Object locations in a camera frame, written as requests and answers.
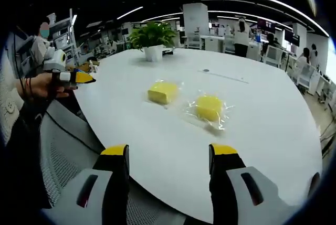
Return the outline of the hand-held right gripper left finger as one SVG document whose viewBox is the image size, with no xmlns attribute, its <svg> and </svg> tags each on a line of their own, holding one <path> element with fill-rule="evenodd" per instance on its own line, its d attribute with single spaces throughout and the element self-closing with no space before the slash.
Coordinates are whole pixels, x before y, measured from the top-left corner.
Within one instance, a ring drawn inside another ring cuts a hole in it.
<svg viewBox="0 0 336 225">
<path fill-rule="evenodd" d="M 51 224 L 126 224 L 128 196 L 129 146 L 120 144 L 103 150 L 41 212 Z"/>
</svg>

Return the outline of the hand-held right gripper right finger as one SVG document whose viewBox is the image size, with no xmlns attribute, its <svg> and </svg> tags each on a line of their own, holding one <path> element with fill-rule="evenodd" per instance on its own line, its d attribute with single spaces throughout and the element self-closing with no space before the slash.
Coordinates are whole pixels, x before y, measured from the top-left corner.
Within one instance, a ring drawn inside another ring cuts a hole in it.
<svg viewBox="0 0 336 225">
<path fill-rule="evenodd" d="M 279 197 L 278 187 L 247 167 L 227 145 L 209 145 L 209 190 L 214 224 L 284 224 L 298 209 Z"/>
</svg>

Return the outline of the person's left hand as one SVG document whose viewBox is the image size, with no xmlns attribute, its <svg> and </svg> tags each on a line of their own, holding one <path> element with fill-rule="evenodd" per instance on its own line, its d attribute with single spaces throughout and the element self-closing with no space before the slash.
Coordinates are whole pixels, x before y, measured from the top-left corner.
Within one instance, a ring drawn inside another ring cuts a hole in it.
<svg viewBox="0 0 336 225">
<path fill-rule="evenodd" d="M 63 86 L 53 82 L 51 73 L 41 73 L 36 77 L 27 78 L 26 91 L 31 98 L 66 98 L 69 93 Z"/>
</svg>

